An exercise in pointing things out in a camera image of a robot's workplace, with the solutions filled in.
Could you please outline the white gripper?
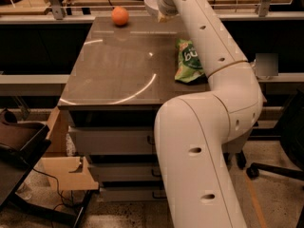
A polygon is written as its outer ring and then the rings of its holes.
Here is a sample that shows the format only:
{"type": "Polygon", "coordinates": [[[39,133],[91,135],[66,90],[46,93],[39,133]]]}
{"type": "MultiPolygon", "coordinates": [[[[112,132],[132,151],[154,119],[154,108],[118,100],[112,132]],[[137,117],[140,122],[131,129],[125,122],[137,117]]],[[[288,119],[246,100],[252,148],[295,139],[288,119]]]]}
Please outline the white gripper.
{"type": "Polygon", "coordinates": [[[168,16],[175,16],[178,14],[173,0],[158,0],[158,7],[161,13],[158,15],[159,23],[165,23],[169,20],[168,16]]]}

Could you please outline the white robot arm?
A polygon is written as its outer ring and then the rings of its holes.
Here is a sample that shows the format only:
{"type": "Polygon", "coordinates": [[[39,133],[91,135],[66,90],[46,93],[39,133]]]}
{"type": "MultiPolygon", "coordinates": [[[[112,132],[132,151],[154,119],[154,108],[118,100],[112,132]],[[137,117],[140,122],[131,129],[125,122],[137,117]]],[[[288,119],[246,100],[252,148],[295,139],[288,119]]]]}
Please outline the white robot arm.
{"type": "Polygon", "coordinates": [[[247,58],[207,0],[159,0],[178,13],[209,90],[175,97],[158,111],[154,133],[175,228],[247,228],[222,147],[246,136],[263,97],[247,58]]]}

